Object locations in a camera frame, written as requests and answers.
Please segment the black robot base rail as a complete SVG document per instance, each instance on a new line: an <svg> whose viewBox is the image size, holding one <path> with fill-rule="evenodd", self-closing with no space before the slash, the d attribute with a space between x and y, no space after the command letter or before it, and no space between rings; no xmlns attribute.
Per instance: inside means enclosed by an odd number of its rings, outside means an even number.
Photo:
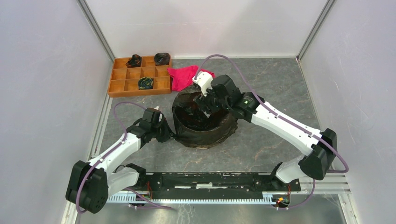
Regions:
<svg viewBox="0 0 396 224"><path fill-rule="evenodd" d="M273 173L260 172L153 172L138 167L132 189L152 200L230 201L262 199L263 194L301 190L299 179L282 183Z"/></svg>

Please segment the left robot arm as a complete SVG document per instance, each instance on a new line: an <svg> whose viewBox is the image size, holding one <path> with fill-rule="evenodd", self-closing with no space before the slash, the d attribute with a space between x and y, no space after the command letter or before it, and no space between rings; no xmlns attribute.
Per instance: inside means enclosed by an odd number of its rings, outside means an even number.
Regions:
<svg viewBox="0 0 396 224"><path fill-rule="evenodd" d="M98 213L108 198L121 190L143 189L147 178L136 168L116 168L130 155L152 139L166 142L174 136L168 122L158 109L146 108L142 118L126 128L122 136L105 152L89 161L77 161L71 170L65 198L74 203L79 214Z"/></svg>

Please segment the black plastic trash bag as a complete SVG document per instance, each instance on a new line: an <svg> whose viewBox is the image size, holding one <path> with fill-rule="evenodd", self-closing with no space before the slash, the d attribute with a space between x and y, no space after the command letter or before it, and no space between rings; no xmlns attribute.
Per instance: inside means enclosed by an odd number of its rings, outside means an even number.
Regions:
<svg viewBox="0 0 396 224"><path fill-rule="evenodd" d="M209 149L233 135L238 123L225 110L207 117L193 101L200 93L198 87L190 85L176 95L172 104L176 141L186 147Z"/></svg>

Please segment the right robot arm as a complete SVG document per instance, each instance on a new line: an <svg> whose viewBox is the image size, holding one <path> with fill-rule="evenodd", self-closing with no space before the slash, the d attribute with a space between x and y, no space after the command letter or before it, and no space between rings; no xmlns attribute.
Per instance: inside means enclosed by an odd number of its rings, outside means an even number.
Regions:
<svg viewBox="0 0 396 224"><path fill-rule="evenodd" d="M337 150L337 135L332 129L321 131L294 120L252 92L241 92L228 75L213 78L200 72L192 81L201 90L194 101L205 114L226 110L236 119L275 133L301 152L299 157L274 168L269 181L273 189L282 190L305 176L323 180L329 172Z"/></svg>

